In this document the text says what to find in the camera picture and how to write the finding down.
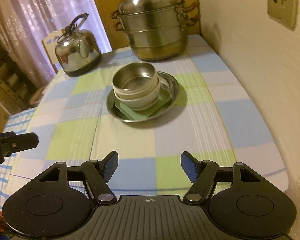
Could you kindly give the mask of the white ceramic bowl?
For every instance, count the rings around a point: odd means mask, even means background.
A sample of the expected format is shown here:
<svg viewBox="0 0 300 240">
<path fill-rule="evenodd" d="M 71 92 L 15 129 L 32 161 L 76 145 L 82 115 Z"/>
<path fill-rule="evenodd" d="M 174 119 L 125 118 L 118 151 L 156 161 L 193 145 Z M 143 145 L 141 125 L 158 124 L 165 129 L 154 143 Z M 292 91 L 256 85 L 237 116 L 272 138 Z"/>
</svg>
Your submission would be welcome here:
<svg viewBox="0 0 300 240">
<path fill-rule="evenodd" d="M 148 109 L 149 107 L 153 106 L 158 98 L 159 98 L 159 92 L 160 92 L 160 79 L 158 78 L 157 85 L 155 88 L 153 88 L 149 93 L 142 97 L 138 97 L 136 99 L 123 99 L 120 97 L 116 92 L 114 92 L 115 97 L 128 106 L 129 108 L 137 111 L 143 111 L 145 109 Z"/>
</svg>

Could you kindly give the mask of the green square plastic plate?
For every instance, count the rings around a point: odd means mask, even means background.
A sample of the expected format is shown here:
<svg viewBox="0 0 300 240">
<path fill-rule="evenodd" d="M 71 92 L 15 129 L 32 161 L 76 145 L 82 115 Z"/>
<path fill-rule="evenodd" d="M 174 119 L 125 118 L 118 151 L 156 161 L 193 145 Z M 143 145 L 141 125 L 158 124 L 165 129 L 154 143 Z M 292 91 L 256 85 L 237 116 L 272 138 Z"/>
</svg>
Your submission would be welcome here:
<svg viewBox="0 0 300 240">
<path fill-rule="evenodd" d="M 159 98 L 157 102 L 149 107 L 148 109 L 145 109 L 143 111 L 137 111 L 129 108 L 122 102 L 120 102 L 116 97 L 115 99 L 115 106 L 118 108 L 123 114 L 125 114 L 130 120 L 142 120 L 145 118 L 149 118 L 150 116 L 153 116 L 159 109 L 162 109 L 164 105 L 166 105 L 171 100 L 170 92 L 163 88 L 163 76 L 161 73 L 159 73 L 160 79 L 160 92 L 159 92 Z"/>
</svg>

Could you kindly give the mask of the cream round plastic bowl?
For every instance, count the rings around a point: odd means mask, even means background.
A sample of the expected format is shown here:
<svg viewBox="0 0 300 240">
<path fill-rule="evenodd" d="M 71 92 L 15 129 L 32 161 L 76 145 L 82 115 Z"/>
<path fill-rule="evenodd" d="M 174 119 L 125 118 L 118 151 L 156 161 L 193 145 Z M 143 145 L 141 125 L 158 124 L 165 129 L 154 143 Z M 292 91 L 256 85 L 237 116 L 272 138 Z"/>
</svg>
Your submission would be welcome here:
<svg viewBox="0 0 300 240">
<path fill-rule="evenodd" d="M 115 74 L 112 80 L 114 91 L 123 99 L 136 99 L 156 87 L 158 74 Z"/>
</svg>

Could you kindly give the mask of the large shallow steel basin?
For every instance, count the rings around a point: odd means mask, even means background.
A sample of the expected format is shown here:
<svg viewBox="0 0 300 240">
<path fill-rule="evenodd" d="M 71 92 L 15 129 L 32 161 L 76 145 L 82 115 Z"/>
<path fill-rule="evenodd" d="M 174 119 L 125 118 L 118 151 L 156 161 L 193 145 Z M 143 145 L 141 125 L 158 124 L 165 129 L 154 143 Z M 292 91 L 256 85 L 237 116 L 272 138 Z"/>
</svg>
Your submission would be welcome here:
<svg viewBox="0 0 300 240">
<path fill-rule="evenodd" d="M 122 122 L 127 122 L 127 123 L 137 123 L 137 122 L 145 122 L 148 120 L 152 120 L 155 118 L 158 118 L 159 116 L 164 115 L 165 113 L 167 113 L 175 104 L 178 96 L 179 96 L 179 92 L 180 92 L 180 86 L 179 86 L 179 82 L 170 74 L 165 73 L 165 72 L 158 72 L 158 74 L 161 73 L 161 75 L 163 76 L 164 81 L 163 83 L 163 88 L 168 90 L 170 92 L 171 95 L 171 100 L 164 105 L 164 107 L 162 109 L 159 109 L 153 116 L 150 116 L 149 118 L 145 118 L 142 120 L 130 120 L 125 114 L 123 114 L 118 108 L 116 108 L 115 106 L 115 94 L 114 94 L 114 90 L 111 89 L 111 91 L 109 92 L 108 96 L 107 96 L 107 100 L 106 100 L 106 107 L 108 112 L 116 119 L 121 120 Z"/>
</svg>

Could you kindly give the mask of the small stainless steel bowl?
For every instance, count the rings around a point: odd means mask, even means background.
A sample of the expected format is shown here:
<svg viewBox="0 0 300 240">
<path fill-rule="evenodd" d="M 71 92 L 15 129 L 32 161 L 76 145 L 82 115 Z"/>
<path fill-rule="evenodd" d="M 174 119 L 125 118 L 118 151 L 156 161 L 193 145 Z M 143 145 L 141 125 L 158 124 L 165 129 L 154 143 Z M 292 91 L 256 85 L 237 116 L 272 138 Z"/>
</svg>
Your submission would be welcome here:
<svg viewBox="0 0 300 240">
<path fill-rule="evenodd" d="M 146 62 L 133 62 L 119 69 L 112 78 L 112 85 L 119 90 L 140 90 L 155 86 L 158 73 L 155 67 Z"/>
</svg>

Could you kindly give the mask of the blue white patterned cloth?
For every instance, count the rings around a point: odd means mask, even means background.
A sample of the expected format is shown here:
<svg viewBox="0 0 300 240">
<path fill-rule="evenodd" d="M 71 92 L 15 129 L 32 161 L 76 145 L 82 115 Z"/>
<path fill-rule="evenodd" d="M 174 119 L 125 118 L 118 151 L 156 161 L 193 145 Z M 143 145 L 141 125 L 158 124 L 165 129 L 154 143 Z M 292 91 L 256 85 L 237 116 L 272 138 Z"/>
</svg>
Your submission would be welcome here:
<svg viewBox="0 0 300 240">
<path fill-rule="evenodd" d="M 10 116 L 4 126 L 3 132 L 15 132 L 17 135 L 24 134 L 35 111 L 36 107 Z M 4 202 L 10 196 L 5 188 L 9 181 L 16 156 L 17 154 L 13 153 L 10 157 L 5 158 L 4 163 L 0 164 L 0 211 L 2 210 Z"/>
</svg>

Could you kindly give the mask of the checkered blue green tablecloth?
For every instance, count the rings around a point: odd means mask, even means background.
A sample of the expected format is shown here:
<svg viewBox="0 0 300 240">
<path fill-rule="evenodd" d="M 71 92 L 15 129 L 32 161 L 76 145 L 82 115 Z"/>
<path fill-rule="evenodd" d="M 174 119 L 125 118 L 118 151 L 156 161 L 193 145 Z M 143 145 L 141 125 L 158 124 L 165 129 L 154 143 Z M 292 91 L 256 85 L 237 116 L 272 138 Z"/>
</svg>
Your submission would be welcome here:
<svg viewBox="0 0 300 240">
<path fill-rule="evenodd" d="M 279 150 L 258 109 L 237 78 L 198 35 L 183 54 L 157 62 L 174 76 L 180 94 L 163 116 L 126 124 L 107 110 L 112 77 L 137 61 L 129 48 L 104 54 L 98 68 L 76 78 L 59 73 L 29 122 L 37 148 L 21 152 L 5 188 L 13 194 L 57 161 L 79 166 L 116 151 L 109 185 L 117 194 L 184 194 L 191 183 L 180 165 L 187 151 L 221 166 L 240 161 L 282 191 L 289 179 Z"/>
</svg>

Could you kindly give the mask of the dark wooden shelf rack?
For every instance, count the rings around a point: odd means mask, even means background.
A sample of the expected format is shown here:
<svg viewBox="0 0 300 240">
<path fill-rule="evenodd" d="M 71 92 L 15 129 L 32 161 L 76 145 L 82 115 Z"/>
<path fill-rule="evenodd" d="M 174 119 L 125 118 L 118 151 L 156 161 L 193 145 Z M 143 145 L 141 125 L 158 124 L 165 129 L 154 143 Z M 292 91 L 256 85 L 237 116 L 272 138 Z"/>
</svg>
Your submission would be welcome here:
<svg viewBox="0 0 300 240">
<path fill-rule="evenodd" d="M 21 71 L 18 64 L 11 59 L 0 44 L 0 88 L 22 110 L 32 108 L 30 99 L 37 91 L 36 86 Z"/>
</svg>

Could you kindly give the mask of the white wooden chair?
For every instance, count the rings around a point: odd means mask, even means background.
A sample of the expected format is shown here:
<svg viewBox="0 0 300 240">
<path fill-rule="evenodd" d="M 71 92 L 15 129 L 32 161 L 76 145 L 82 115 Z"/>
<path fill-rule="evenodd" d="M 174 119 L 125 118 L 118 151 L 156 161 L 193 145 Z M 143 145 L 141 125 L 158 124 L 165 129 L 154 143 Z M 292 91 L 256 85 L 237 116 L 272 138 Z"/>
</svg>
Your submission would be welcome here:
<svg viewBox="0 0 300 240">
<path fill-rule="evenodd" d="M 53 67 L 54 72 L 58 73 L 58 59 L 55 53 L 55 48 L 57 46 L 57 40 L 63 35 L 62 30 L 52 31 L 49 33 L 43 40 L 42 45 L 45 50 L 45 53 L 47 54 L 47 57 L 49 58 L 49 61 L 51 62 L 51 65 Z"/>
</svg>

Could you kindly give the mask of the stainless steel kettle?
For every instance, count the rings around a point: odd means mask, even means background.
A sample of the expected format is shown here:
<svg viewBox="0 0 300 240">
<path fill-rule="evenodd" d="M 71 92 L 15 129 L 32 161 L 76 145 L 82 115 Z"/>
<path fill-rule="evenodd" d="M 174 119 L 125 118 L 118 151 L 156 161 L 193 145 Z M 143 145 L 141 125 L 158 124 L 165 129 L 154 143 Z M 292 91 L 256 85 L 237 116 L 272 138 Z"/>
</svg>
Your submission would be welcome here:
<svg viewBox="0 0 300 240">
<path fill-rule="evenodd" d="M 55 54 L 69 77 L 90 72 L 102 59 L 94 34 L 89 30 L 80 29 L 88 16 L 88 13 L 84 13 L 75 17 L 57 40 Z"/>
</svg>

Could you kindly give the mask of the purple sheer curtain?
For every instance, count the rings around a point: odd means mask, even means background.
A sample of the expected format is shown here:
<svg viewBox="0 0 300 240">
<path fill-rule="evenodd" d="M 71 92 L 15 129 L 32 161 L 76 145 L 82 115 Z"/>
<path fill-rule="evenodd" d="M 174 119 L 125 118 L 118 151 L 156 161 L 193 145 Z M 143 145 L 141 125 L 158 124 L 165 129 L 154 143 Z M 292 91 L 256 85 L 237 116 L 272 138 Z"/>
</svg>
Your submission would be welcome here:
<svg viewBox="0 0 300 240">
<path fill-rule="evenodd" d="M 85 12 L 89 17 L 82 28 L 93 32 L 102 53 L 110 52 L 94 0 L 0 0 L 0 43 L 30 81 L 43 87 L 55 71 L 42 40 Z"/>
</svg>

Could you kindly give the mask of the stacked steel steamer pot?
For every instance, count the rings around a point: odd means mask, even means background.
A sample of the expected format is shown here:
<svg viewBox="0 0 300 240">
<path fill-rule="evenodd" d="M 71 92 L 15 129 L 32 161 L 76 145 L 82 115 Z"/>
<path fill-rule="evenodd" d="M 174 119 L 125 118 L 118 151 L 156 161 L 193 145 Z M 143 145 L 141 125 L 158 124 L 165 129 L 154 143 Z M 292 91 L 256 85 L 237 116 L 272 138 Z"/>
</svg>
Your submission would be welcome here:
<svg viewBox="0 0 300 240">
<path fill-rule="evenodd" d="M 119 21 L 113 26 L 125 33 L 132 52 L 144 61 L 162 61 L 181 54 L 187 46 L 187 29 L 200 20 L 188 12 L 198 8 L 195 1 L 188 7 L 184 0 L 122 0 L 111 13 Z"/>
</svg>

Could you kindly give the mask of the beige wall data socket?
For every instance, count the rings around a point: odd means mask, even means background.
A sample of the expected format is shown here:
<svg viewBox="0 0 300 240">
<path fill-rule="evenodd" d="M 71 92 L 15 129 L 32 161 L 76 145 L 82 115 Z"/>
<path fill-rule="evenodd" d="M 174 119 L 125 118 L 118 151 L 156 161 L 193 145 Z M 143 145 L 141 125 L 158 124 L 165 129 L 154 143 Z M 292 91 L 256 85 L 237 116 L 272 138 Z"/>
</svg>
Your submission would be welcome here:
<svg viewBox="0 0 300 240">
<path fill-rule="evenodd" d="M 287 28 L 297 22 L 298 0 L 267 0 L 267 14 Z"/>
</svg>

